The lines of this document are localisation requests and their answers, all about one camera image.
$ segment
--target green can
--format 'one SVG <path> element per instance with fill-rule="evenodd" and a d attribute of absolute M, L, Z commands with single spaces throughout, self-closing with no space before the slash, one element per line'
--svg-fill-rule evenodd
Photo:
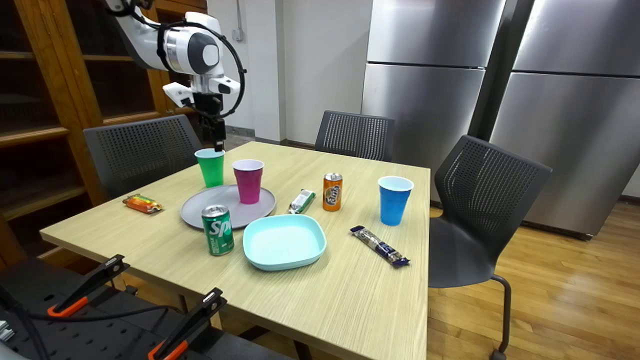
<path fill-rule="evenodd" d="M 234 249 L 234 233 L 226 206 L 209 205 L 204 208 L 202 224 L 211 255 L 224 255 Z"/>

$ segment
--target plastic cup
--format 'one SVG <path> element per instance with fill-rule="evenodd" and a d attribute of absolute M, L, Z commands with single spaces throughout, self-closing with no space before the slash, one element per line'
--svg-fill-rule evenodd
<path fill-rule="evenodd" d="M 380 221 L 397 226 L 402 221 L 404 207 L 413 189 L 413 182 L 399 176 L 384 176 L 378 179 L 380 186 Z"/>
<path fill-rule="evenodd" d="M 198 158 L 202 177 L 204 177 L 204 185 L 208 188 L 222 185 L 225 151 L 202 149 L 196 151 L 194 155 Z"/>
<path fill-rule="evenodd" d="M 264 163 L 260 160 L 245 159 L 235 161 L 231 166 L 236 175 L 240 202 L 255 204 L 260 201 L 260 182 Z"/>

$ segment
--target gray chair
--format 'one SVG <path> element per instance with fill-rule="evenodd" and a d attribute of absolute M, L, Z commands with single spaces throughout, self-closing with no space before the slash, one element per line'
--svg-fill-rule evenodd
<path fill-rule="evenodd" d="M 504 286 L 502 343 L 491 360 L 506 359 L 511 322 L 511 286 L 495 265 L 550 176 L 545 165 L 467 135 L 435 174 L 444 212 L 429 225 L 429 287 Z"/>
<path fill-rule="evenodd" d="M 391 161 L 394 121 L 384 117 L 325 111 L 316 150 Z"/>
<path fill-rule="evenodd" d="M 93 127 L 84 137 L 109 199 L 197 164 L 202 148 L 185 115 Z"/>

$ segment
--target mesh chair back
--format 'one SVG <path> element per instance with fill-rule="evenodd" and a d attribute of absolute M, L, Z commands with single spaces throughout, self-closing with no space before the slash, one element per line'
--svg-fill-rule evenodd
<path fill-rule="evenodd" d="M 185 115 L 93 127 L 84 137 L 110 199 L 195 165 L 202 148 Z"/>
<path fill-rule="evenodd" d="M 462 136 L 435 174 L 443 215 L 497 261 L 551 175 L 551 168 Z"/>
<path fill-rule="evenodd" d="M 316 150 L 391 161 L 393 138 L 392 119 L 325 111 L 316 138 Z"/>

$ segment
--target orange clamp handle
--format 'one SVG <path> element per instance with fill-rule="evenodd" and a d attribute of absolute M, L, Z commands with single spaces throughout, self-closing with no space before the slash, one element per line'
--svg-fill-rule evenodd
<path fill-rule="evenodd" d="M 56 306 L 53 305 L 52 307 L 47 309 L 47 314 L 49 314 L 49 316 L 54 316 L 56 318 L 67 318 L 67 317 L 75 314 L 78 310 L 82 309 L 87 304 L 89 304 L 89 298 L 88 297 L 83 297 L 80 300 L 78 300 L 75 303 L 73 303 L 68 308 L 60 311 L 59 313 L 54 311 Z"/>
<path fill-rule="evenodd" d="M 160 349 L 162 344 L 164 344 L 164 341 L 162 341 L 160 344 L 158 344 L 156 347 L 154 347 L 153 350 L 151 350 L 149 352 L 148 357 L 147 357 L 148 360 L 176 360 L 189 347 L 189 344 L 187 343 L 187 341 L 183 340 L 182 343 L 180 343 L 180 345 L 176 346 L 175 349 L 172 352 L 170 352 L 169 355 L 167 355 L 164 359 L 156 359 L 155 358 L 155 354 Z"/>

